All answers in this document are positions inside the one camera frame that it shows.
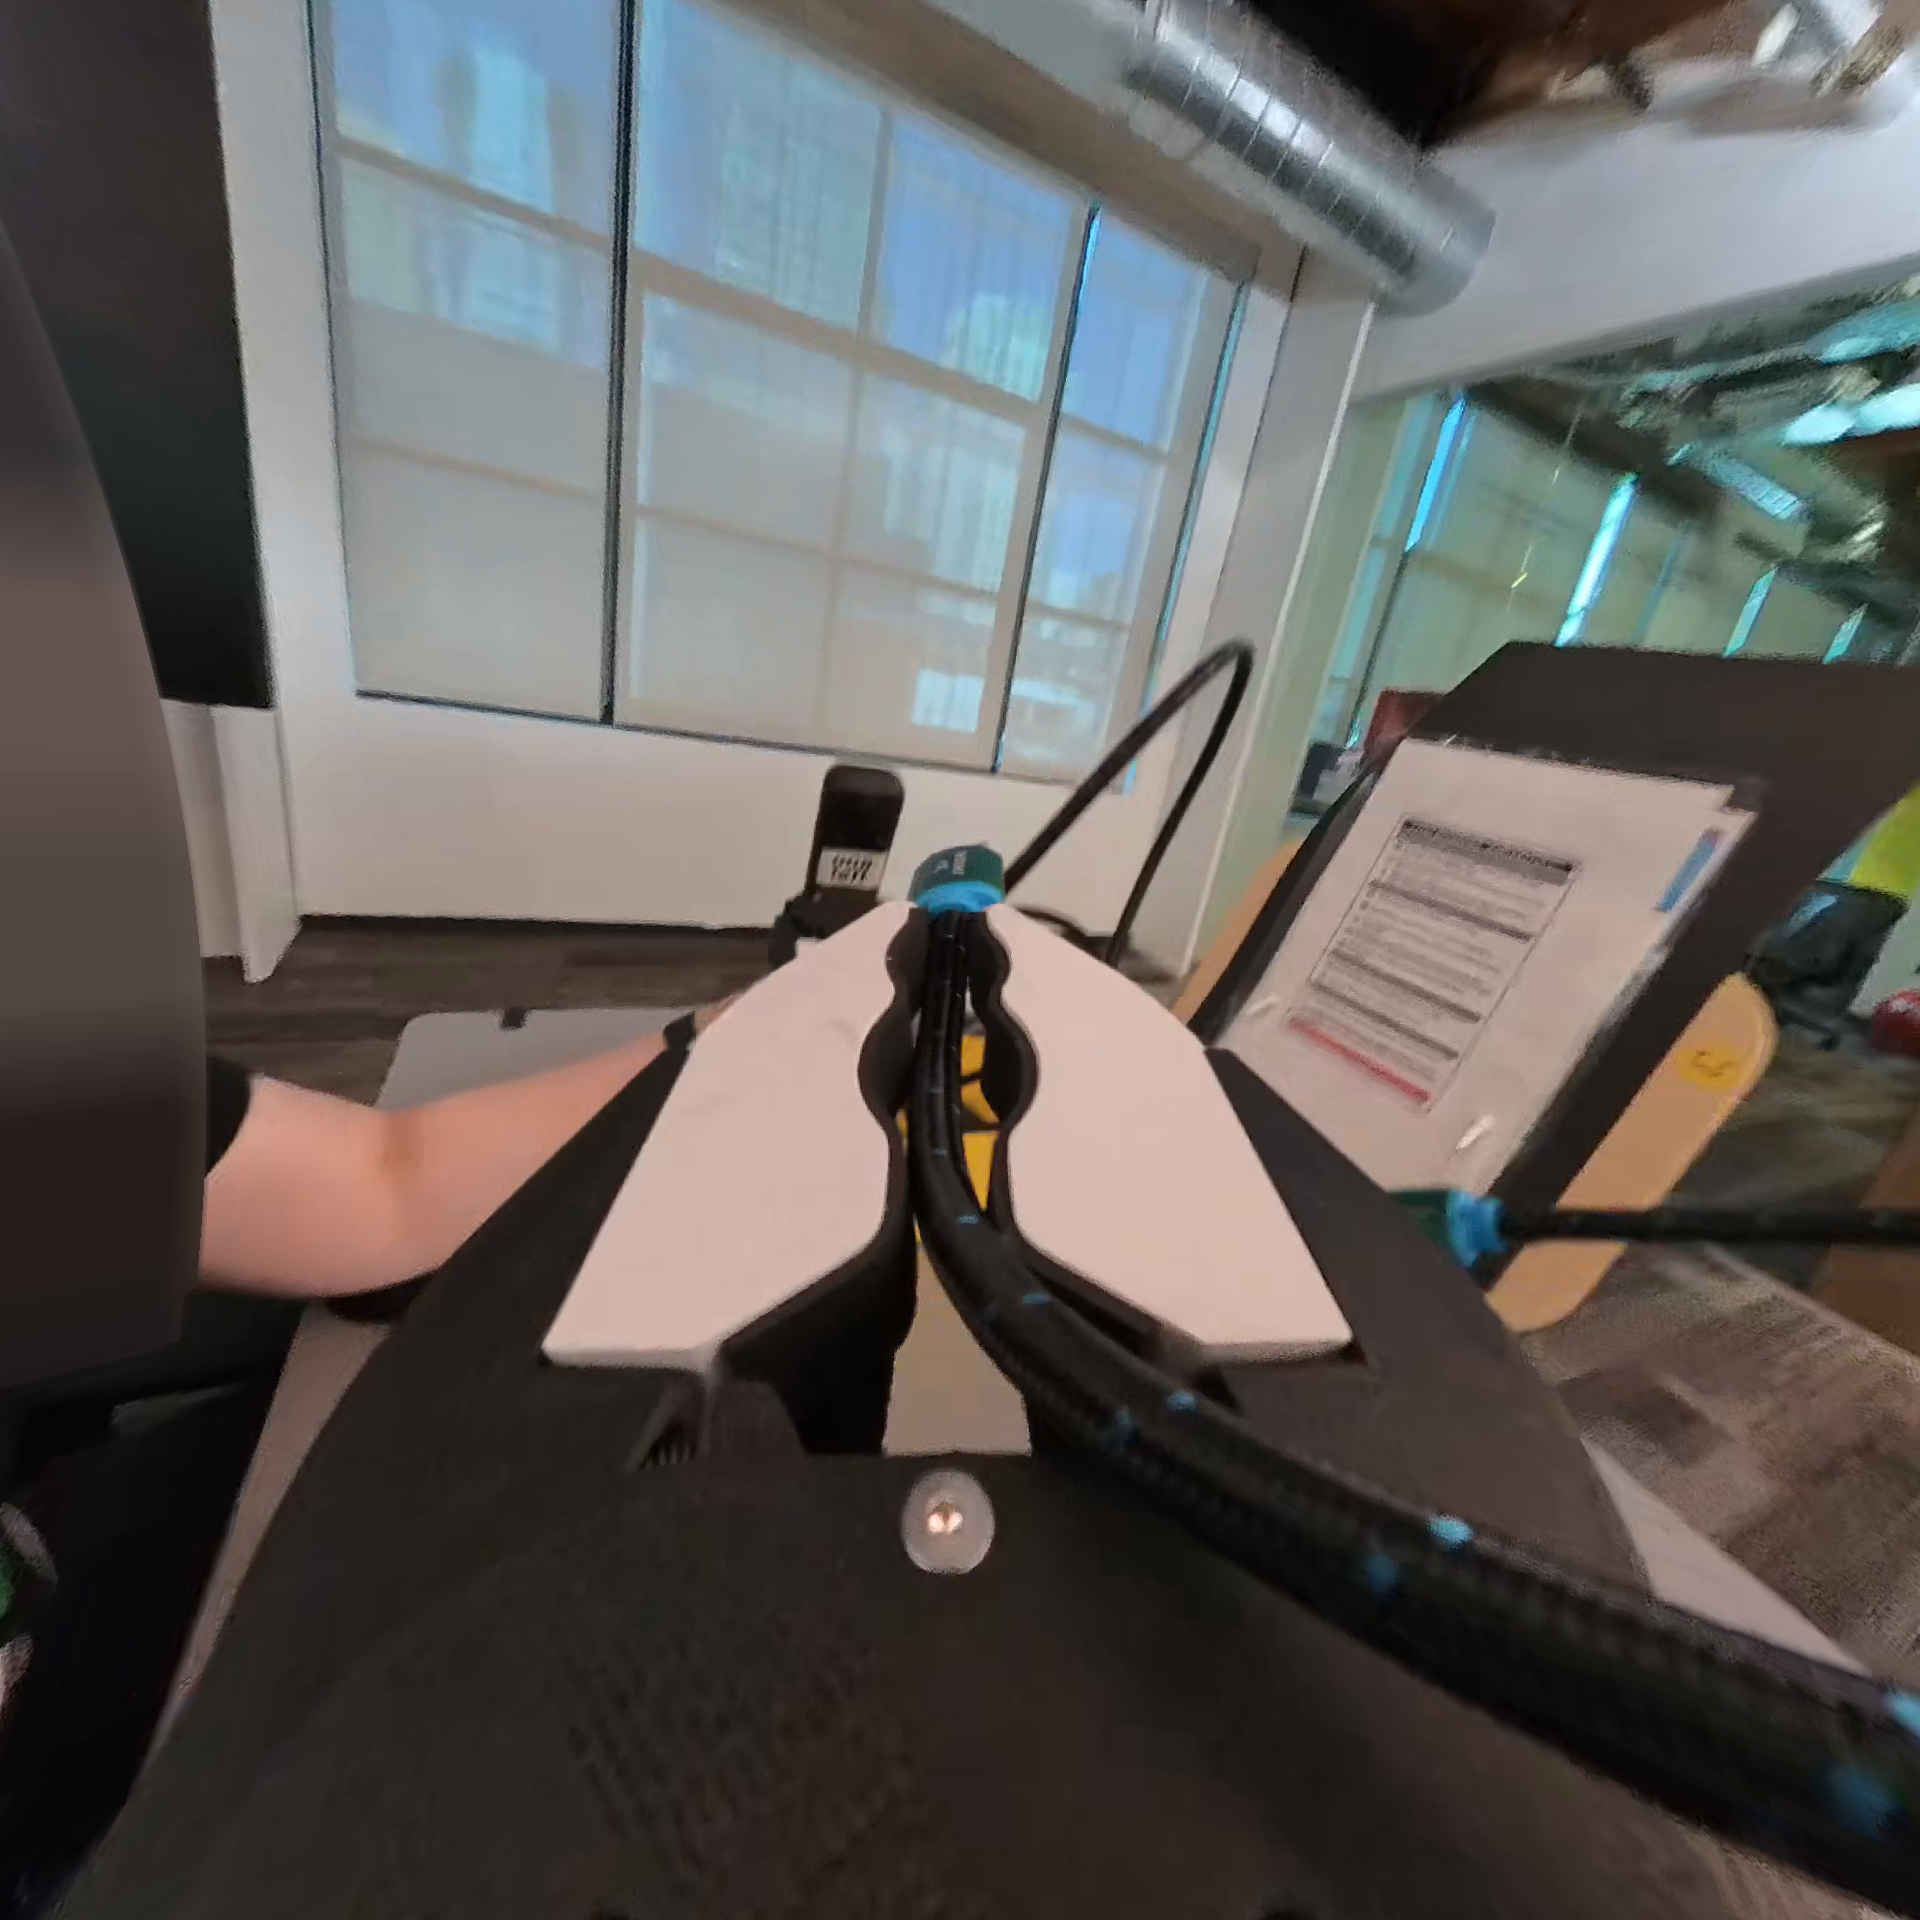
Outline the silver corrugated duct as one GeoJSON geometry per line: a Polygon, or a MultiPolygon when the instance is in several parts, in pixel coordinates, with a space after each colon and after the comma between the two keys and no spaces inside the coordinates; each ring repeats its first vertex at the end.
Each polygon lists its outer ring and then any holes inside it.
{"type": "Polygon", "coordinates": [[[1140,4],[1117,88],[1132,133],[1393,313],[1451,305],[1487,250],[1493,208],[1248,6],[1140,4]]]}

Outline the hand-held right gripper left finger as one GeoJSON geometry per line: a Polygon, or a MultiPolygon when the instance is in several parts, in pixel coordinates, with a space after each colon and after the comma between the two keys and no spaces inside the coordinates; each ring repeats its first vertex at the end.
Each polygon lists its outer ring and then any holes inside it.
{"type": "Polygon", "coordinates": [[[893,902],[737,996],[674,1056],[540,1361],[765,1385],[804,1452],[876,1455],[917,1315],[917,991],[893,902]]]}

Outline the white framed window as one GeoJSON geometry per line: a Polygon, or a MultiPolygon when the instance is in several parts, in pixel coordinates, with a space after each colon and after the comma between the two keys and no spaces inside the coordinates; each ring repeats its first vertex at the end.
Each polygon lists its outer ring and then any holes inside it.
{"type": "Polygon", "coordinates": [[[1240,289],[721,4],[312,4],[354,692],[1068,784],[1240,289]]]}

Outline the person's left forearm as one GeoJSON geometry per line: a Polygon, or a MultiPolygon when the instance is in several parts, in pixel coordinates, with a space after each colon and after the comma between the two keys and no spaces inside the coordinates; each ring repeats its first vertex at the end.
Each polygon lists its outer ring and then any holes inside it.
{"type": "Polygon", "coordinates": [[[659,1053],[646,1035],[408,1109],[208,1056],[198,1282],[279,1303],[421,1282],[659,1053]]]}

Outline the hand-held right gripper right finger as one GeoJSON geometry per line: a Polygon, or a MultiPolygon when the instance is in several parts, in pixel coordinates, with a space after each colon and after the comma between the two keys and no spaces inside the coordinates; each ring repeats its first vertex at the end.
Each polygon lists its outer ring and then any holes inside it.
{"type": "Polygon", "coordinates": [[[1020,1067],[987,1091],[1010,1233],[1202,1366],[1338,1354],[1334,1306],[1202,1043],[1010,906],[982,916],[1020,1067]]]}

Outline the black office chair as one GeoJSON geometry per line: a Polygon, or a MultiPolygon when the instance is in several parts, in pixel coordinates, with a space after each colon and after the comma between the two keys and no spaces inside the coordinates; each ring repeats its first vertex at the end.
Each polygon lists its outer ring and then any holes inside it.
{"type": "Polygon", "coordinates": [[[1748,950],[1744,978],[1781,1035],[1837,1051],[1858,1035],[1852,1004],[1903,912],[1909,902],[1897,894],[1816,878],[1748,950]]]}

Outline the braided HDMI cable green plugs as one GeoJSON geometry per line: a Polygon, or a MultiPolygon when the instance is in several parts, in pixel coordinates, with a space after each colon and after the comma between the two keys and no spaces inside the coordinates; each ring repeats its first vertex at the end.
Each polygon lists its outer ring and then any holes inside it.
{"type": "Polygon", "coordinates": [[[908,1186],[930,1267],[1040,1424],[1306,1616],[1646,1800],[1916,1917],[1916,1692],[1276,1452],[1068,1310],[991,1224],[954,1140],[986,846],[912,878],[930,921],[908,1186]]]}

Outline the yellow plastic bin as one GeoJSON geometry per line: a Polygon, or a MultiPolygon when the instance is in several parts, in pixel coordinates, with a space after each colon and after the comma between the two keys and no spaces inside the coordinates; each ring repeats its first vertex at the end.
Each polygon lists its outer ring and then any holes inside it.
{"type": "MultiPolygon", "coordinates": [[[[908,1043],[908,1053],[903,1053],[902,1099],[898,1099],[898,1116],[893,1116],[893,1130],[898,1130],[898,1140],[902,1140],[902,1165],[903,1165],[903,1203],[908,1203],[908,1217],[912,1221],[917,1221],[917,1193],[912,1193],[912,1167],[908,1167],[908,1099],[903,1094],[912,1089],[918,1028],[925,1021],[917,1020],[912,1021],[912,1043],[908,1043]]],[[[986,1091],[986,1056],[987,1056],[986,1035],[982,1032],[965,1032],[960,1043],[959,1043],[959,1056],[960,1062],[959,1062],[959,1079],[954,1079],[954,1094],[959,1094],[954,1136],[965,1147],[965,1173],[969,1173],[969,1182],[972,1182],[972,1203],[987,1206],[1000,1121],[996,1121],[996,1105],[987,1104],[987,1091],[986,1091]]]]}

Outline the dark wall board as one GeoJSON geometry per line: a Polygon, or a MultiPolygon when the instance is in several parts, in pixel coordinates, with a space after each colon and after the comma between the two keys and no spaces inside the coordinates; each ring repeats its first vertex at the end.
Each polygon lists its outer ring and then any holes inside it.
{"type": "Polygon", "coordinates": [[[206,4],[3,4],[3,233],[161,693],[269,706],[206,4]]]}

